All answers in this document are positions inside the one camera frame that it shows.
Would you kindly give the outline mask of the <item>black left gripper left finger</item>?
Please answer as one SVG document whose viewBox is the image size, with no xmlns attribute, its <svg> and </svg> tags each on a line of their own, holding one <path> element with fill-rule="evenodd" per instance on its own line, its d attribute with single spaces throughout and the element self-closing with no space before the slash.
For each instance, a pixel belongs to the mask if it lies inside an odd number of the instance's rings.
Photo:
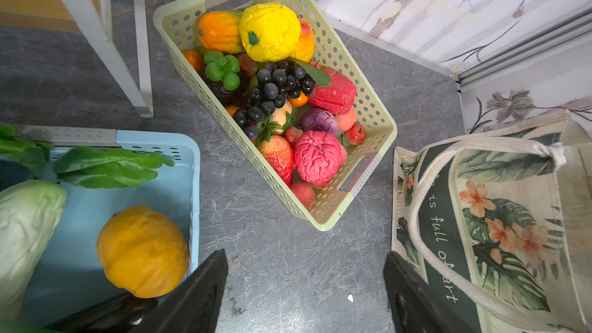
<svg viewBox="0 0 592 333">
<path fill-rule="evenodd" d="M 214 251 L 135 332 L 214 332 L 228 277 L 225 250 Z"/>
</svg>

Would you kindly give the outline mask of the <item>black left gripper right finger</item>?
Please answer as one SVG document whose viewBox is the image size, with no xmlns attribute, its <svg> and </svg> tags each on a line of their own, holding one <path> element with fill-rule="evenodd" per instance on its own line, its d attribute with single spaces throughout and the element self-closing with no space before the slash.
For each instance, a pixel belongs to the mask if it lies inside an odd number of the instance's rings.
<svg viewBox="0 0 592 333">
<path fill-rule="evenodd" d="M 388 306 L 397 332 L 467 333 L 472 328 L 437 299 L 421 276 L 391 251 L 383 268 Z"/>
</svg>

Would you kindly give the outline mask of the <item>cream canvas grocery bag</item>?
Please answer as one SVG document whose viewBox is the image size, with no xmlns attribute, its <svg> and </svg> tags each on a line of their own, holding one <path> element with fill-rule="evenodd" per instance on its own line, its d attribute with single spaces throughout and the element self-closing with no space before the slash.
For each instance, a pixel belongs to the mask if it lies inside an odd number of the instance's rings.
<svg viewBox="0 0 592 333">
<path fill-rule="evenodd" d="M 392 250 L 472 332 L 591 330 L 591 138 L 569 112 L 394 163 Z"/>
</svg>

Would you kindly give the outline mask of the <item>light blue vegetable basket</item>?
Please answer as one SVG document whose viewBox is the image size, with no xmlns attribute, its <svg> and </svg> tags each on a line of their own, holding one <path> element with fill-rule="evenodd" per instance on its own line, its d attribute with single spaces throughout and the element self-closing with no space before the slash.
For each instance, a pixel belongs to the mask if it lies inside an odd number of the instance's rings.
<svg viewBox="0 0 592 333">
<path fill-rule="evenodd" d="M 50 165 L 39 179 L 14 163 L 1 161 L 1 192 L 28 180 L 57 183 L 67 192 L 66 207 L 35 267 L 21 309 L 14 319 L 1 317 L 1 330 L 12 331 L 12 322 L 45 325 L 66 331 L 85 331 L 101 315 L 117 316 L 117 329 L 132 325 L 141 311 L 153 308 L 158 298 L 137 298 L 117 288 L 105 276 L 97 255 L 97 237 L 112 216 L 128 208 L 147 206 L 171 219 L 189 246 L 189 268 L 197 261 L 200 154 L 193 140 L 180 134 L 117 132 L 109 143 L 59 142 L 54 134 L 34 138 L 16 130 L 18 138 L 49 142 L 54 146 Z M 159 153 L 174 166 L 157 169 L 157 178 L 138 187 L 89 189 L 57 180 L 52 164 L 78 146 Z"/>
</svg>

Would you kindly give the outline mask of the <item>pink dragon fruit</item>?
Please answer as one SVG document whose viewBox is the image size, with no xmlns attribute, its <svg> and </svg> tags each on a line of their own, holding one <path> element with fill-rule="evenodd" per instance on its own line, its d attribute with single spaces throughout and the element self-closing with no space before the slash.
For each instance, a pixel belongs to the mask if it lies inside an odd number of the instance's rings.
<svg viewBox="0 0 592 333">
<path fill-rule="evenodd" d="M 294 145 L 294 165 L 303 181 L 328 183 L 342 166 L 342 146 L 333 134 L 306 131 Z"/>
</svg>

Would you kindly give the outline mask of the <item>black grape bunch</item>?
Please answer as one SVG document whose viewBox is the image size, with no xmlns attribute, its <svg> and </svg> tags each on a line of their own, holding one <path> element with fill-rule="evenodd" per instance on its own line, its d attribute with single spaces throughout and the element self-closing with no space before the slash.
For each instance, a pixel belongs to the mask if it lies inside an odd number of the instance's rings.
<svg viewBox="0 0 592 333">
<path fill-rule="evenodd" d="M 227 111 L 252 143 L 260 143 L 292 126 L 297 108 L 289 97 L 300 92 L 309 97 L 316 87 L 316 81 L 296 62 L 267 62 L 246 76 L 245 89 Z"/>
</svg>

